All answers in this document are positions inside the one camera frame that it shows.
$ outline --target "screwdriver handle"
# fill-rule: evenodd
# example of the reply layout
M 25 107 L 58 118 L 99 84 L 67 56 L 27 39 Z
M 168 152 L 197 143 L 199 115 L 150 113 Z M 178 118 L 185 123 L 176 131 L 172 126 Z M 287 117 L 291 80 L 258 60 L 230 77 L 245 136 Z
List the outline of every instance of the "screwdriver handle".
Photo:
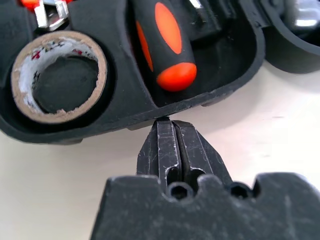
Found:
M 197 66 L 188 36 L 181 29 L 169 0 L 131 0 L 142 51 L 164 90 L 189 87 Z

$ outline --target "tool case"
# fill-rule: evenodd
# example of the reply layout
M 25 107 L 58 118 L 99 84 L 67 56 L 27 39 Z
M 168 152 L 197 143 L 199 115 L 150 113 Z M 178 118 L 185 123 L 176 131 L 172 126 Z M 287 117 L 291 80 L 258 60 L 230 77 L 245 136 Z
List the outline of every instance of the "tool case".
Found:
M 95 106 L 76 120 L 43 124 L 23 115 L 11 90 L 11 69 L 21 49 L 40 36 L 32 12 L 17 0 L 0 2 L 0 129 L 27 143 L 73 144 L 119 129 L 223 100 L 257 73 L 264 59 L 296 74 L 320 69 L 320 39 L 306 42 L 282 22 L 278 0 L 201 0 L 208 19 L 197 25 L 186 0 L 171 4 L 187 33 L 197 66 L 191 87 L 161 89 L 145 60 L 129 0 L 75 0 L 65 30 L 90 36 L 107 62 L 107 85 Z

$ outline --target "tape roll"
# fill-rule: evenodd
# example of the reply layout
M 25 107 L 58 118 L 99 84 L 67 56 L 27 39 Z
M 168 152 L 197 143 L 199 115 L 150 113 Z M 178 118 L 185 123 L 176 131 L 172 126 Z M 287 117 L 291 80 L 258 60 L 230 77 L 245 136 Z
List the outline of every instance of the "tape roll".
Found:
M 96 87 L 91 96 L 71 111 L 46 113 L 37 104 L 33 89 L 40 74 L 59 57 L 81 56 L 98 65 Z M 61 124 L 77 119 L 88 112 L 99 100 L 107 81 L 107 60 L 90 37 L 76 31 L 56 31 L 45 34 L 26 45 L 17 56 L 11 73 L 12 94 L 18 109 L 33 121 L 43 124 Z

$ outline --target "orange and black handle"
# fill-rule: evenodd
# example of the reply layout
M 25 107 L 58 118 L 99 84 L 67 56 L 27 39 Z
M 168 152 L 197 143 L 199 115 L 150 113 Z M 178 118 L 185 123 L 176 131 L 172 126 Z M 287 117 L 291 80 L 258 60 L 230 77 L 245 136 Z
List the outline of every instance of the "orange and black handle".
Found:
M 142 51 L 164 90 L 189 87 L 197 66 L 188 36 L 181 29 L 169 0 L 131 0 Z

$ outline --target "white surface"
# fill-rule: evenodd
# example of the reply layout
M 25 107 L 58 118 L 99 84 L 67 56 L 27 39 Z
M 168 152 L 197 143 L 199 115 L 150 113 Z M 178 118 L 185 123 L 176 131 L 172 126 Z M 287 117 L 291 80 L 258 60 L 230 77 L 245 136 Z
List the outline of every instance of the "white surface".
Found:
M 236 181 L 297 172 L 320 189 L 319 79 L 320 72 L 292 75 L 265 63 L 226 100 L 172 118 L 193 123 Z M 72 146 L 30 145 L 0 133 L 0 239 L 88 240 L 106 179 L 135 174 L 149 130 Z

